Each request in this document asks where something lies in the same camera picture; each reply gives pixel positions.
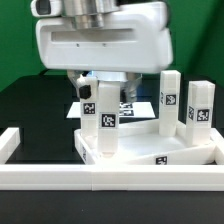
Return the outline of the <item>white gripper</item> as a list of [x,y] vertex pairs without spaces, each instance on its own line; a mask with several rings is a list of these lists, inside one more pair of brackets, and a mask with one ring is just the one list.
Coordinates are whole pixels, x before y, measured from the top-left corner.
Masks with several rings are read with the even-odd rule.
[[[158,73],[173,60],[169,7],[164,1],[62,1],[62,13],[38,18],[36,38],[42,63],[66,69],[77,97],[89,99],[88,71]],[[127,73],[124,102],[137,100],[140,73]]]

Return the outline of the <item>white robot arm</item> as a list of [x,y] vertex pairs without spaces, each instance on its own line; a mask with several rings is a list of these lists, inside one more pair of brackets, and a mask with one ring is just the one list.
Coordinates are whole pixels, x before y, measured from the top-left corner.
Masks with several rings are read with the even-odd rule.
[[77,76],[124,72],[121,99],[136,100],[137,77],[166,69],[173,60],[164,0],[122,4],[118,0],[32,0],[38,19],[36,39],[48,69],[73,70]]

